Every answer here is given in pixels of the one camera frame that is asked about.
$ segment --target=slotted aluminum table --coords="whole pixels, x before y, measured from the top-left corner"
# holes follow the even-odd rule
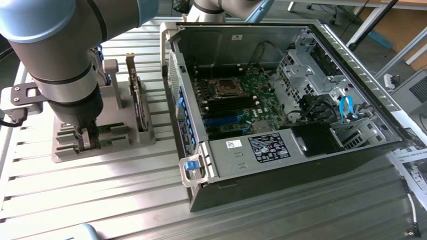
[[[64,240],[81,223],[89,223],[102,239],[403,238],[411,206],[384,157],[347,174],[189,213],[160,69],[164,21],[180,19],[156,17],[102,44],[105,58],[120,64],[118,81],[128,79],[125,53],[136,53],[156,144],[53,163],[48,108],[21,128],[2,127],[0,239]],[[29,80],[20,65],[14,84]],[[416,208],[423,231],[427,214],[417,202]]]

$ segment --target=motherboard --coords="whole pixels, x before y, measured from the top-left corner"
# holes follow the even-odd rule
[[[240,76],[192,81],[209,140],[264,133],[284,123],[269,76],[248,67]]]

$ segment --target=warning label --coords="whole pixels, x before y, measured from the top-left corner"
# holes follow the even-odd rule
[[[278,133],[248,138],[258,163],[291,157]]]

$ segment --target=paper sheet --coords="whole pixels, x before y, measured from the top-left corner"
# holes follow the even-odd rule
[[[404,111],[395,111],[392,115],[412,135],[413,141],[409,146],[388,153],[387,158],[404,176],[411,191],[427,209],[427,136]]]

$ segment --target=label sticker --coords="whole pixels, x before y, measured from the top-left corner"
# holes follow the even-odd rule
[[[226,141],[225,145],[228,149],[233,149],[233,148],[241,147],[241,142],[240,140],[232,140],[232,141]]]
[[[258,117],[258,115],[256,114],[256,111],[254,111],[254,109],[252,109],[252,113],[253,113],[253,117]]]
[[[252,151],[258,163],[265,163],[291,157],[280,134],[272,133],[248,138]]]
[[[241,39],[242,39],[242,35],[232,35],[230,36],[232,41],[241,40]]]

